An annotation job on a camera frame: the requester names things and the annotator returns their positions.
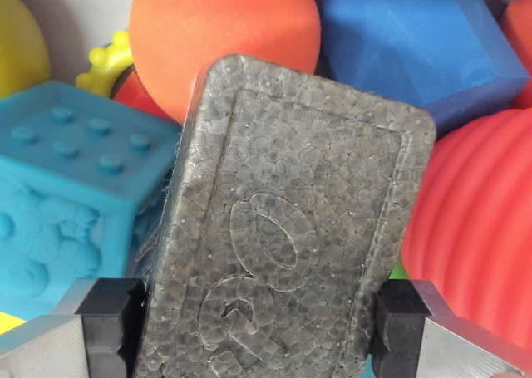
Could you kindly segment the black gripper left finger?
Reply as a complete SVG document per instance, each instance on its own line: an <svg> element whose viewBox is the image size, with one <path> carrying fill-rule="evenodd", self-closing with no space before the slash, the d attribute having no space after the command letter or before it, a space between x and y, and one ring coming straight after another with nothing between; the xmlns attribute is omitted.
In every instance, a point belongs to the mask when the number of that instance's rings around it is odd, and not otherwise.
<svg viewBox="0 0 532 378"><path fill-rule="evenodd" d="M130 377L144 318L140 278L78 279L46 315L1 336L3 377Z"/></svg>

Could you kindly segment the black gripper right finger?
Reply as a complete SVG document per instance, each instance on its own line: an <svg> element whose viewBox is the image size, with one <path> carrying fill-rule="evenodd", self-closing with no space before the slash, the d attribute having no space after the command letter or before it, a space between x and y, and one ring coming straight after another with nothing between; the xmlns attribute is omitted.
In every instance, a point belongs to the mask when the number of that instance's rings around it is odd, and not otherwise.
<svg viewBox="0 0 532 378"><path fill-rule="evenodd" d="M527 376L527 351L455 315L431 282L386 281L375 317L376 377Z"/></svg>

